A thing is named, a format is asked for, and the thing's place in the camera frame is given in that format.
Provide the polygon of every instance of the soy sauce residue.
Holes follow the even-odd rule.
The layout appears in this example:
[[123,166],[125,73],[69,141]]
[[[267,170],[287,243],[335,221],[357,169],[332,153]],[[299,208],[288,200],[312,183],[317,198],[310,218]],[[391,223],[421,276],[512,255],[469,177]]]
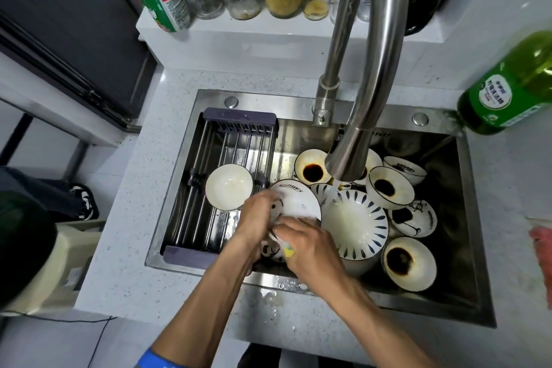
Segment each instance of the soy sauce residue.
[[412,265],[412,256],[403,248],[394,248],[387,253],[387,266],[397,275],[406,275]]
[[393,210],[391,212],[393,221],[396,224],[403,224],[412,219],[412,212],[408,208],[401,208],[400,210]]
[[303,169],[303,177],[309,182],[318,182],[322,176],[324,176],[324,171],[322,167],[316,163],[311,163]]
[[378,179],[376,182],[374,182],[374,188],[376,188],[377,191],[380,191],[383,195],[386,196],[393,196],[395,195],[395,187],[392,183],[385,179]]

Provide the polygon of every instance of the dish drying rack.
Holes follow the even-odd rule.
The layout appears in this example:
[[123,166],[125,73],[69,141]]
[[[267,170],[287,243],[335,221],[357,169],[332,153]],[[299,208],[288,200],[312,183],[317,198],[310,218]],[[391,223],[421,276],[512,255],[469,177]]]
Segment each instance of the dish drying rack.
[[[197,153],[191,167],[186,166],[189,171],[184,171],[169,220],[168,262],[177,255],[175,248],[193,249],[195,259],[201,257],[197,253],[219,253],[237,227],[238,210],[217,210],[205,196],[205,182],[213,170],[230,163],[245,167],[253,177],[253,193],[268,188],[270,181],[278,138],[274,113],[207,108],[199,120],[204,125],[201,138],[191,147]],[[182,264],[180,259],[175,263]]]

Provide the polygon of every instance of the hand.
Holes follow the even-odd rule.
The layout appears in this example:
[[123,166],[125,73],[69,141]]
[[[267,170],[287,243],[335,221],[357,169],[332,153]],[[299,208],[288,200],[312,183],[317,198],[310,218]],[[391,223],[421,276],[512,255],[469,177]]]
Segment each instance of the hand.
[[349,278],[332,235],[307,219],[281,217],[278,223],[274,232],[295,251],[286,258],[287,266],[312,292],[328,301]]
[[244,238],[254,249],[260,246],[268,231],[268,220],[271,216],[271,205],[278,199],[275,191],[267,190],[248,198],[239,216],[236,234]]

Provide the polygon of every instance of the countertop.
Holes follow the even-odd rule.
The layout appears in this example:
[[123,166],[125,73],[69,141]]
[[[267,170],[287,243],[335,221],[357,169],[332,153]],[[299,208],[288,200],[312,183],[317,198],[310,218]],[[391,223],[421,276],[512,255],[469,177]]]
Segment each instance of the countertop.
[[[144,265],[198,89],[314,97],[317,82],[166,69],[121,182],[76,308],[167,324],[199,282]],[[343,84],[340,99],[353,100]],[[454,108],[459,92],[393,87],[389,103]],[[550,366],[552,312],[515,185],[507,133],[468,136],[497,329],[386,311],[446,366]],[[368,364],[319,298],[243,285],[225,336]]]

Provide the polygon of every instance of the faucet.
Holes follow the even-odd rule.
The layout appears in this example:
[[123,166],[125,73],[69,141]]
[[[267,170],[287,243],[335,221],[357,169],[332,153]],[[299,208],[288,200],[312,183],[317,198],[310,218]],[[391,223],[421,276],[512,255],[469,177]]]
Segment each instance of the faucet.
[[[326,70],[320,77],[313,107],[313,125],[329,127],[337,90],[339,71],[350,30],[361,0],[340,0],[335,28],[329,46]],[[409,0],[371,0],[368,46],[362,82],[343,138],[325,165],[339,181],[360,179],[366,165],[370,139],[382,114],[403,46]]]

